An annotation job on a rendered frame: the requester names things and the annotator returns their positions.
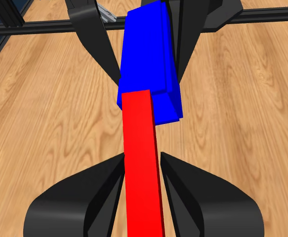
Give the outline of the blue hollow socket block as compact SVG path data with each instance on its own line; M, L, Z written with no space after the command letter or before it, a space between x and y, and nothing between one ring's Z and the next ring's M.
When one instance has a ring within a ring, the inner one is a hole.
M122 106L123 93L141 90L151 92L156 125L183 117L168 7L162 0L129 11L125 19L117 105Z

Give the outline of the thin red peg bar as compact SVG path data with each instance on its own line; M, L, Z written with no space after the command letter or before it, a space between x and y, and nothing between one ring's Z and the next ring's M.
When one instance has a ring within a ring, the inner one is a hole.
M165 237L149 90L122 94L127 237Z

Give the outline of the silver metal frame bracket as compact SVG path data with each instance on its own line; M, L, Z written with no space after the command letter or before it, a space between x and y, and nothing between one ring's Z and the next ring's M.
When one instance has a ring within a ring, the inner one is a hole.
M114 15L112 12L107 10L104 6L97 3L98 10L100 12L100 16L102 18L102 21L104 23L114 23L117 20L116 15Z

